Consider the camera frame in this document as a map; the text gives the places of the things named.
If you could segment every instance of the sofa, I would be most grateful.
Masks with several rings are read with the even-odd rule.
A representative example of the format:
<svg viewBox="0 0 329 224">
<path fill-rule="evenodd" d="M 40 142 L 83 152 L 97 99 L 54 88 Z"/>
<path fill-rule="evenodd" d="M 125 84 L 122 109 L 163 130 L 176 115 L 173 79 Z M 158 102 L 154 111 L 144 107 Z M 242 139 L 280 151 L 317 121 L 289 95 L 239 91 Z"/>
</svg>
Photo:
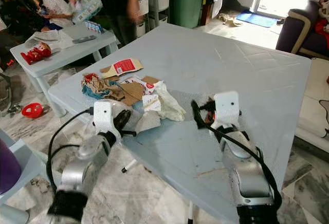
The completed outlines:
<svg viewBox="0 0 329 224">
<path fill-rule="evenodd" d="M 329 100 L 329 85 L 326 82 L 329 76 L 329 49 L 325 37 L 314 32 L 319 5 L 301 0 L 297 7 L 290 9 L 276 49 L 312 59 L 296 136 L 311 145 L 308 149 L 315 147 L 329 153 L 329 135 L 325 136 L 329 124 L 326 110 L 319 103 L 319 100 Z"/>
</svg>

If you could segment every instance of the purple object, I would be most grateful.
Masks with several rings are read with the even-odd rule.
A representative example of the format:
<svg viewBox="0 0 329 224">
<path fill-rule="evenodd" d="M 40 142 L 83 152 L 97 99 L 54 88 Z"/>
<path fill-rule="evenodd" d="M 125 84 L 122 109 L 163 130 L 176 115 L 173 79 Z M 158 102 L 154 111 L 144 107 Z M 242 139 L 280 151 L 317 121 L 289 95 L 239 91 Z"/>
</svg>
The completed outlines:
<svg viewBox="0 0 329 224">
<path fill-rule="evenodd" d="M 22 169 L 15 155 L 0 138 L 0 194 L 12 188 L 20 178 L 21 173 Z"/>
</svg>

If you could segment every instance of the red plastic toy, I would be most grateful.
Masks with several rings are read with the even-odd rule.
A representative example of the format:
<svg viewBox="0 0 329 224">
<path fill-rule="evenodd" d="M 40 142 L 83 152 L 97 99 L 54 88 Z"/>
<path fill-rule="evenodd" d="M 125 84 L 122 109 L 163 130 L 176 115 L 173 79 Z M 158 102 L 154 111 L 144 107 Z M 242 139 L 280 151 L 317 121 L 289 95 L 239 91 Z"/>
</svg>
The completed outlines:
<svg viewBox="0 0 329 224">
<path fill-rule="evenodd" d="M 43 112 L 42 105 L 40 103 L 31 103 L 23 108 L 22 115 L 26 118 L 36 119 L 41 116 Z"/>
<path fill-rule="evenodd" d="M 33 62 L 40 61 L 45 57 L 49 57 L 50 55 L 51 55 L 51 50 L 49 46 L 45 43 L 39 43 L 38 48 L 33 48 L 32 50 L 28 51 L 26 54 L 21 53 L 21 56 L 29 65 L 31 65 Z"/>
</svg>

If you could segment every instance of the marble floor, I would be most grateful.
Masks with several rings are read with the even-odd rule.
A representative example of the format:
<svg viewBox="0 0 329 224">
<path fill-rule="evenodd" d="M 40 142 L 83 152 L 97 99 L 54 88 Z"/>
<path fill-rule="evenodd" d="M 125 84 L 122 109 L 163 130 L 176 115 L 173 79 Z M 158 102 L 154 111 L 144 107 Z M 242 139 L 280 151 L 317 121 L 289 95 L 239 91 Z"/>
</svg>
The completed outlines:
<svg viewBox="0 0 329 224">
<path fill-rule="evenodd" d="M 212 32 L 218 32 L 223 25 L 212 22 Z M 231 35 L 229 27 L 221 33 Z M 74 70 L 60 71 L 48 76 L 50 83 L 74 73 Z M 13 80 L 14 102 L 24 106 L 31 102 L 46 105 L 43 94 L 37 94 L 24 71 L 13 65 L 6 72 Z M 0 118 L 0 127 L 14 140 L 22 138 L 36 150 L 46 152 L 53 133 L 69 118 L 54 116 L 50 109 L 36 120 L 28 120 L 21 114 Z M 74 143 L 80 144 L 90 136 L 90 126 L 79 121 L 59 133 L 56 146 Z M 76 149 L 60 151 L 53 160 L 53 168 L 61 171 L 74 156 Z M 115 146 L 107 164 L 102 168 L 84 212 L 82 223 L 112 224 L 180 224 L 186 223 L 189 201 L 157 176 L 146 171 L 142 165 L 136 166 L 126 174 L 121 168 L 133 157 L 121 146 Z M 329 223 L 329 163 L 320 160 L 307 151 L 293 146 L 282 190 L 283 204 L 278 211 L 281 224 L 327 224 Z M 52 190 L 48 182 L 37 177 L 12 196 L 7 204 L 27 210 L 29 223 L 46 223 L 46 211 L 52 201 Z M 198 224 L 223 224 L 201 209 L 195 210 L 195 222 Z"/>
</svg>

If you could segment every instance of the gray plastic table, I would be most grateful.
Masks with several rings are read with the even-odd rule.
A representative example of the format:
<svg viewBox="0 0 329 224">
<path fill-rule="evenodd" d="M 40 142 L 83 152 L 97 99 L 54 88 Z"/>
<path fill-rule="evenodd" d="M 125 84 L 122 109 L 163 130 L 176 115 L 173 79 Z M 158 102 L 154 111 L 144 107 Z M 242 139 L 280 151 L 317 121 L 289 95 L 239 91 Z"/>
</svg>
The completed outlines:
<svg viewBox="0 0 329 224">
<path fill-rule="evenodd" d="M 36 91 L 39 93 L 43 92 L 45 94 L 49 105 L 58 117 L 65 115 L 66 112 L 62 107 L 58 106 L 56 103 L 53 103 L 48 94 L 49 84 L 44 79 L 43 75 L 66 66 L 91 53 L 93 54 L 94 59 L 98 61 L 102 59 L 98 50 L 104 47 L 106 49 L 107 55 L 118 50 L 116 37 L 111 31 L 106 31 L 103 34 L 99 34 L 97 32 L 88 30 L 84 23 L 66 27 L 63 29 L 63 31 L 65 31 L 65 33 L 68 34 L 72 39 L 79 39 L 89 35 L 95 35 L 97 38 L 92 41 L 80 43 L 70 48 L 66 48 L 32 65 L 27 64 L 27 62 L 21 56 L 21 52 L 27 52 L 30 50 L 30 48 L 26 48 L 24 44 L 20 44 L 10 49 L 10 52 L 15 57 L 17 62 L 22 66 Z"/>
<path fill-rule="evenodd" d="M 139 59 L 144 69 L 125 77 L 164 80 L 187 111 L 184 122 L 162 120 L 161 127 L 123 140 L 139 162 L 209 214 L 237 222 L 218 143 L 207 130 L 197 130 L 190 108 L 192 99 L 201 104 L 215 93 L 236 90 L 240 124 L 282 187 L 310 59 L 167 24 L 52 86 L 49 94 L 76 114 L 95 101 L 82 94 L 82 75 L 100 74 L 99 69 L 127 58 Z"/>
</svg>

